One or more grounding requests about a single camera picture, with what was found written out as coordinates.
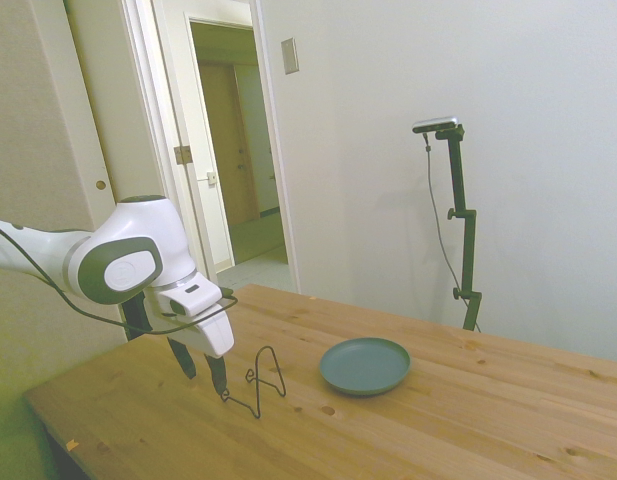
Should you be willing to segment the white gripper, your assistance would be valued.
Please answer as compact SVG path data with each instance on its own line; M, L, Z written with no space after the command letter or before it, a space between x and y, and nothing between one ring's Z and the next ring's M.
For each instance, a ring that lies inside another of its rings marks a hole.
M220 305L213 305L203 311L198 320L201 318L203 321L195 325L168 334L168 344L188 379L194 379L197 370L187 347L206 354L213 388L223 398L227 391L227 373L222 356L234 346L232 328L227 313Z

